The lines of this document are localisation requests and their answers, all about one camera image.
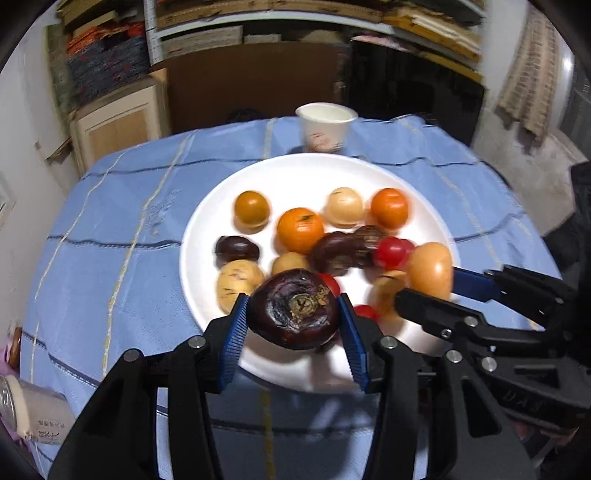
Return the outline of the orange persimmon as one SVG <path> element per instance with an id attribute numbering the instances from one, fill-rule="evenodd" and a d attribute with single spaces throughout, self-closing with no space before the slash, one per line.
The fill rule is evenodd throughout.
<path id="1" fill-rule="evenodd" d="M 407 283 L 413 290 L 448 301 L 453 286 L 453 259 L 449 249 L 438 242 L 418 246 L 409 258 Z"/>

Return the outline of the streaked yellow pepino melon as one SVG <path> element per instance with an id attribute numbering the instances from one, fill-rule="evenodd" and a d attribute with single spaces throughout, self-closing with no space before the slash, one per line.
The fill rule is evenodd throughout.
<path id="1" fill-rule="evenodd" d="M 407 286 L 407 273 L 401 270 L 385 272 L 377 278 L 370 293 L 370 306 L 375 308 L 380 319 L 398 316 L 394 297 Z"/>

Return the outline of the red cherry tomato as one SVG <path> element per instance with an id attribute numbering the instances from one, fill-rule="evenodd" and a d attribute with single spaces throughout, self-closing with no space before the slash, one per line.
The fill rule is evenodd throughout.
<path id="1" fill-rule="evenodd" d="M 374 251 L 374 264 L 386 271 L 404 270 L 415 248 L 410 240 L 385 237 L 378 242 Z"/>
<path id="2" fill-rule="evenodd" d="M 374 322 L 379 321 L 380 316 L 378 311 L 370 305 L 356 305 L 353 307 L 353 310 L 355 310 L 356 315 L 359 317 L 367 318 L 373 320 Z"/>
<path id="3" fill-rule="evenodd" d="M 341 285 L 339 285 L 339 282 L 335 280 L 335 278 L 332 277 L 332 275 L 319 273 L 318 277 L 320 277 L 322 279 L 322 282 L 324 282 L 325 285 L 327 285 L 329 290 L 332 292 L 332 295 L 334 295 L 335 297 L 339 297 L 339 295 L 341 295 Z"/>

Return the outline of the large dark purple mangosteen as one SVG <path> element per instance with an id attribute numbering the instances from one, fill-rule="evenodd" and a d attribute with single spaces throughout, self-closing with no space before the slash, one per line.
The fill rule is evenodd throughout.
<path id="1" fill-rule="evenodd" d="M 246 322 L 264 340 L 288 350 L 310 350 L 329 342 L 339 329 L 335 295 L 317 274 L 280 272 L 252 292 Z"/>

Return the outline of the small tan round fruit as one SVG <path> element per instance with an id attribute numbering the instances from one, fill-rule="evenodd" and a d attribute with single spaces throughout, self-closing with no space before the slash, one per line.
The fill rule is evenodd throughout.
<path id="1" fill-rule="evenodd" d="M 285 252 L 273 260 L 271 273 L 276 275 L 294 269 L 310 270 L 311 266 L 308 264 L 308 259 L 304 255 L 297 252 Z"/>

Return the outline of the large orange-yellow tomato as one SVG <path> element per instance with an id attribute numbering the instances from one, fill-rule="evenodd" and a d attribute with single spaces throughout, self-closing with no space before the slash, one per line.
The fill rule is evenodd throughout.
<path id="1" fill-rule="evenodd" d="M 239 227 L 259 229 L 270 219 L 270 203 L 259 192 L 243 191 L 235 198 L 233 214 Z"/>

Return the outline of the dark purple fruit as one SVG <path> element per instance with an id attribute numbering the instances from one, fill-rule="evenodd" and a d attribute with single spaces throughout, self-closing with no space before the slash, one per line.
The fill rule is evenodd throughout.
<path id="1" fill-rule="evenodd" d="M 259 261 L 260 250 L 256 243 L 242 236 L 221 236 L 214 246 L 217 267 L 235 260 Z"/>

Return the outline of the red cherry tomato on plate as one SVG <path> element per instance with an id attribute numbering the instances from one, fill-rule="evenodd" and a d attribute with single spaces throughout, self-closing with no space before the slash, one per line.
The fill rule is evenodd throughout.
<path id="1" fill-rule="evenodd" d="M 378 242 L 374 251 L 374 264 L 386 271 L 404 270 L 415 248 L 410 240 L 385 237 Z"/>

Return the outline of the white drink can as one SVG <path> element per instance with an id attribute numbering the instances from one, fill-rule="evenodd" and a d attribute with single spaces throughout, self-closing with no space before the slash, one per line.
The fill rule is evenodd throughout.
<path id="1" fill-rule="evenodd" d="M 21 438 L 61 445 L 74 424 L 65 397 L 14 375 L 1 376 L 1 419 Z"/>

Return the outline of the pale yellow small fruit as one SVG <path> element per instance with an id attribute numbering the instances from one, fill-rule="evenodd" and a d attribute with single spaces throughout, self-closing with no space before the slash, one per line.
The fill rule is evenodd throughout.
<path id="1" fill-rule="evenodd" d="M 329 194 L 325 216 L 338 226 L 355 226 L 365 216 L 365 205 L 360 194 L 349 187 L 339 187 Z"/>

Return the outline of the blue checked tablecloth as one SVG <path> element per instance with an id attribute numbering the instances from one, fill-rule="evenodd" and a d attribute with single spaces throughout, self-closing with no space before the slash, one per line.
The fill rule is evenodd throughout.
<path id="1" fill-rule="evenodd" d="M 20 371 L 79 413 L 127 349 L 165 352 L 197 333 L 179 279 L 192 211 L 221 180 L 301 144 L 293 117 L 182 133 L 100 160 L 76 185 L 46 240 L 31 289 Z M 439 211 L 473 271 L 558 268 L 502 177 L 416 116 L 358 120 L 346 154 L 400 176 Z M 228 479 L 358 479 L 373 397 L 266 390 L 239 374 L 208 400 Z"/>

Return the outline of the orange tangerine with stem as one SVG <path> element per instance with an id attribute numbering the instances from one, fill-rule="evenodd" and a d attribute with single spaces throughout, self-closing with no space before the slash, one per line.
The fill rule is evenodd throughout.
<path id="1" fill-rule="evenodd" d="M 324 236 L 321 216 L 307 208 L 285 211 L 276 224 L 276 238 L 280 245 L 301 255 L 308 255 Z"/>

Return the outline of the white oval plate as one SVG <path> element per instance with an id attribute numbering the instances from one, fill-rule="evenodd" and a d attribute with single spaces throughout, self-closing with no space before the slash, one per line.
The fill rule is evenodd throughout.
<path id="1" fill-rule="evenodd" d="M 411 203 L 411 218 L 401 237 L 422 245 L 439 242 L 448 247 L 455 266 L 461 264 L 452 234 L 435 207 L 411 184 L 365 160 L 342 155 L 301 153 L 283 155 L 233 173 L 197 205 L 184 231 L 179 257 L 182 291 L 200 329 L 222 316 L 216 299 L 218 277 L 214 245 L 221 236 L 237 235 L 233 203 L 246 190 L 262 193 L 270 203 L 270 221 L 249 238 L 260 249 L 259 267 L 269 272 L 280 253 L 276 223 L 291 208 L 304 207 L 322 213 L 332 190 L 349 187 L 363 202 L 379 190 L 397 188 Z M 346 392 L 356 389 L 342 346 L 328 351 L 291 351 L 249 333 L 239 366 L 245 373 L 287 389 L 311 393 Z"/>

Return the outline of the hanging striped cloth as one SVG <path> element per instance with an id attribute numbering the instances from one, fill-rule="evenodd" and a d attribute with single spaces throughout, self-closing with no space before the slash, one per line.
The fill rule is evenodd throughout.
<path id="1" fill-rule="evenodd" d="M 531 8 L 497 106 L 536 143 L 546 137 L 561 66 L 559 35 Z"/>

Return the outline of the white paper cup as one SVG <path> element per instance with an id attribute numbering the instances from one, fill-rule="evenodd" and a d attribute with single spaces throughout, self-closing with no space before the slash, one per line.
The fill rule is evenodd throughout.
<path id="1" fill-rule="evenodd" d="M 349 127 L 359 118 L 351 108 L 335 103 L 312 102 L 297 107 L 304 148 L 314 153 L 338 153 Z"/>

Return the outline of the black chair back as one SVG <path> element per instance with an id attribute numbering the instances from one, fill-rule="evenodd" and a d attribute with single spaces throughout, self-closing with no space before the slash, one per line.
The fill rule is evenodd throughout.
<path id="1" fill-rule="evenodd" d="M 366 119 L 416 115 L 472 144 L 485 98 L 478 80 L 422 55 L 355 40 L 346 74 L 346 106 Z"/>

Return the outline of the dark wooden chair back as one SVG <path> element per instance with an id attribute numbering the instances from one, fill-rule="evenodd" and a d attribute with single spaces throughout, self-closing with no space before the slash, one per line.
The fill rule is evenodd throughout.
<path id="1" fill-rule="evenodd" d="M 342 45 L 242 44 L 168 58 L 151 70 L 166 73 L 171 129 L 180 133 L 339 103 L 346 58 Z"/>

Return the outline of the framed picture board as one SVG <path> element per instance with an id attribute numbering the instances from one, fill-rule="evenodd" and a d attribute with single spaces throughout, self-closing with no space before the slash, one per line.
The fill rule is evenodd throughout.
<path id="1" fill-rule="evenodd" d="M 158 70 L 79 108 L 69 127 L 82 174 L 108 154 L 170 135 L 166 71 Z"/>

